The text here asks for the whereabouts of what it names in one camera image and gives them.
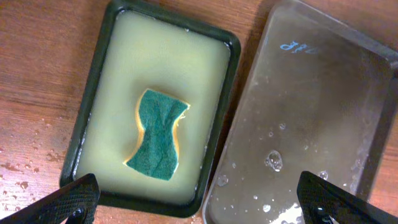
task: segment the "cloudy liquid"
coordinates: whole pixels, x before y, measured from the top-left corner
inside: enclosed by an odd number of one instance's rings
[[[189,202],[195,193],[229,56],[229,48],[219,40],[135,12],[120,14],[76,178],[94,173],[101,190],[170,203]],[[178,123],[179,165],[169,181],[145,176],[123,164],[136,147],[134,111],[147,88],[191,106]]]

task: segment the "table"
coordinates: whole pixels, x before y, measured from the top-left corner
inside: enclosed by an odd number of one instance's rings
[[[109,0],[0,2],[0,218],[58,189],[60,170]],[[234,32],[242,45],[225,139],[275,0],[152,0]],[[307,0],[398,50],[398,1]],[[398,123],[370,202],[398,216]],[[99,206],[95,223],[202,223]]]

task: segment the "cleaning sponge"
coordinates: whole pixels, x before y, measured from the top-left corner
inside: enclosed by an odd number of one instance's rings
[[[136,106],[136,152],[124,163],[150,177],[170,180],[178,166],[177,123],[189,104],[147,89]]]

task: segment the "brown wooden surface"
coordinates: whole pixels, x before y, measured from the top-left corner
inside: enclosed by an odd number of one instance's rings
[[[104,9],[109,0],[0,1],[0,218],[58,189]],[[228,122],[275,0],[160,0],[168,9],[230,30],[242,45]],[[307,0],[398,50],[398,1]],[[398,123],[371,203],[398,215]],[[98,207],[96,223],[201,223]]]

